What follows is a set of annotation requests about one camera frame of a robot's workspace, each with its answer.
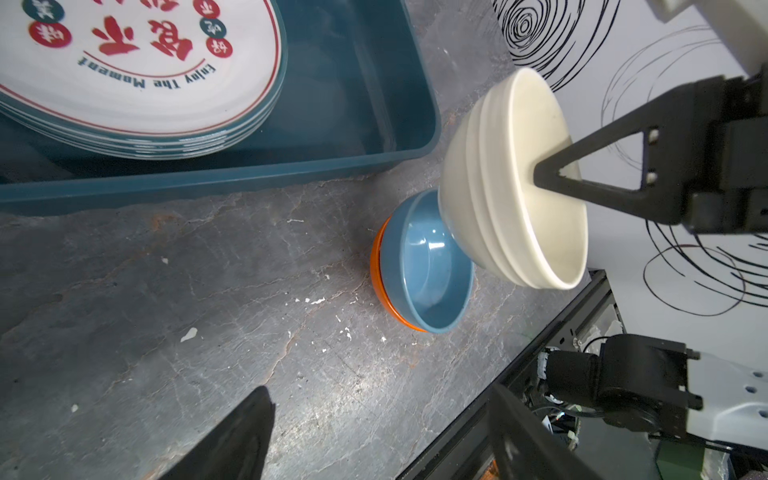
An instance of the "stacked bowls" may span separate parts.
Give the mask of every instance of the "stacked bowls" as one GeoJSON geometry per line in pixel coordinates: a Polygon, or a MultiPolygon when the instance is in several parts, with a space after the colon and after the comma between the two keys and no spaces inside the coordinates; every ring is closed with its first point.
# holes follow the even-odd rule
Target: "stacked bowls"
{"type": "MultiPolygon", "coordinates": [[[[522,286],[578,285],[586,204],[533,184],[535,165],[570,144],[557,99],[530,68],[494,86],[464,117],[443,163],[439,205],[475,263],[522,286]]],[[[561,174],[581,178],[576,163],[561,174]]]]}

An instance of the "countertop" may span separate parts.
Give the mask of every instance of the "countertop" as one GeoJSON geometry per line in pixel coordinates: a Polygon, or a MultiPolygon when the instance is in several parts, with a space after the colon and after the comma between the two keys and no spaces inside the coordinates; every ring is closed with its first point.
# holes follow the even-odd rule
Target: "countertop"
{"type": "Polygon", "coordinates": [[[575,296],[478,268],[465,318],[440,336],[379,305],[376,231],[437,185],[462,115],[514,70],[490,0],[408,8],[442,114],[428,157],[255,193],[0,215],[0,478],[157,478],[260,385],[277,404],[264,478],[394,478],[575,296]]]}

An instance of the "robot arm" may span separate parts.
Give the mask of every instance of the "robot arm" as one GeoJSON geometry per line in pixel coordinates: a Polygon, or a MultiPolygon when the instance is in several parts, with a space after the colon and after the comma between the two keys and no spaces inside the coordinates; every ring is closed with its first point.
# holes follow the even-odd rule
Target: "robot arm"
{"type": "Polygon", "coordinates": [[[539,366],[548,393],[602,411],[609,425],[768,458],[765,372],[631,334],[609,338],[599,356],[552,350],[539,366]]]}

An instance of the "stacked plates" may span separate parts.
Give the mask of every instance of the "stacked plates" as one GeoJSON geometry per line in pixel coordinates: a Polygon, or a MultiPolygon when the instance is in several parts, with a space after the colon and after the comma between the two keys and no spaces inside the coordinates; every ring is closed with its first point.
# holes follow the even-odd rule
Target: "stacked plates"
{"type": "Polygon", "coordinates": [[[272,112],[284,38],[270,0],[2,2],[0,112],[100,154],[210,154],[272,112]]]}

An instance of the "teal plastic tray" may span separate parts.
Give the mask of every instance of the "teal plastic tray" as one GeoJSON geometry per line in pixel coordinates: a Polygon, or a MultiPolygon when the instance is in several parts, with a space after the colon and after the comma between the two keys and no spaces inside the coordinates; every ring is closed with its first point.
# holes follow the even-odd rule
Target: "teal plastic tray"
{"type": "Polygon", "coordinates": [[[191,160],[105,157],[0,115],[0,210],[58,215],[383,171],[436,145],[440,117],[400,0],[276,0],[288,65],[255,134],[191,160]]]}

